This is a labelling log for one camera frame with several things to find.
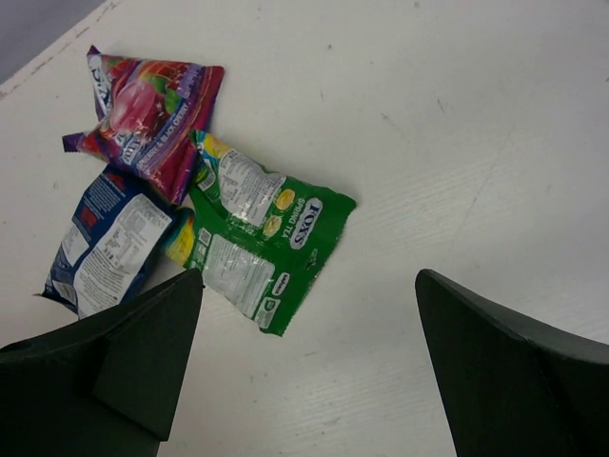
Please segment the green snack bag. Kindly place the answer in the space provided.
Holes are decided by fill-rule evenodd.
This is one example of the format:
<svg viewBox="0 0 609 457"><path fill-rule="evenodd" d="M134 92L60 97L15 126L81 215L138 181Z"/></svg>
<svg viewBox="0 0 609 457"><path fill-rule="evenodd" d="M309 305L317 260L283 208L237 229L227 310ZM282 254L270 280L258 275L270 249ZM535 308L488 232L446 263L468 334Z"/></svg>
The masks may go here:
<svg viewBox="0 0 609 457"><path fill-rule="evenodd" d="M271 171L212 134L193 134L191 204L165 253L198 269L263 333L281 336L338 246L356 201Z"/></svg>

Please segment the small dark blue snack bag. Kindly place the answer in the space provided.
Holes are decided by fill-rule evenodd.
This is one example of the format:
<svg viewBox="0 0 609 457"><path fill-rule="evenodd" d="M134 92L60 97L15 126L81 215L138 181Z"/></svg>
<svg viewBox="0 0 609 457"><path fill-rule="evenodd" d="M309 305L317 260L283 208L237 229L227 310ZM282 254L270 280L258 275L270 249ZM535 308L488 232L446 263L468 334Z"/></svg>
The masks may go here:
<svg viewBox="0 0 609 457"><path fill-rule="evenodd" d="M107 166L87 187L42 296L84 318L135 296L178 218L146 181Z"/></svg>

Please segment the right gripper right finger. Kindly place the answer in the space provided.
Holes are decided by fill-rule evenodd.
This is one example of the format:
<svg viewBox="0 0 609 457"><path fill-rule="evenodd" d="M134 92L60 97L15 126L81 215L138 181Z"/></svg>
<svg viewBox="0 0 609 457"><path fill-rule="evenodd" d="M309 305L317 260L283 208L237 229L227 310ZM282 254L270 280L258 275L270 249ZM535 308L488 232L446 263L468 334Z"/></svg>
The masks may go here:
<svg viewBox="0 0 609 457"><path fill-rule="evenodd" d="M431 269L415 291L457 455L607 455L607 345Z"/></svg>

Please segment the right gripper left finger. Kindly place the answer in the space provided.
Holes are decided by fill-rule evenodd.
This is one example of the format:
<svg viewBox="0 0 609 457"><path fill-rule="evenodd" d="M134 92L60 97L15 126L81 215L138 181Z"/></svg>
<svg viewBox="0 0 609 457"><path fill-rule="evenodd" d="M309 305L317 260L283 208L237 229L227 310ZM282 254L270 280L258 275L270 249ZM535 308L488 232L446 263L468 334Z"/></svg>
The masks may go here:
<svg viewBox="0 0 609 457"><path fill-rule="evenodd" d="M130 301L1 349L4 456L155 456L203 296L184 271Z"/></svg>

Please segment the purple candy bag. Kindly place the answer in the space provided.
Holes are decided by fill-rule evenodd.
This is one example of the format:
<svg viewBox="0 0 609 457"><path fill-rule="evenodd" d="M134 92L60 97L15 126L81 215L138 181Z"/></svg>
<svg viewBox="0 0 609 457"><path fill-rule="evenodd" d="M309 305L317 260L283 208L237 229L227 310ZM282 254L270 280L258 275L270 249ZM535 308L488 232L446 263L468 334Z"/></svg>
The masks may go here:
<svg viewBox="0 0 609 457"><path fill-rule="evenodd" d="M221 66L87 53L97 125L63 137L83 152L135 175L180 205L197 162L192 134L209 124Z"/></svg>

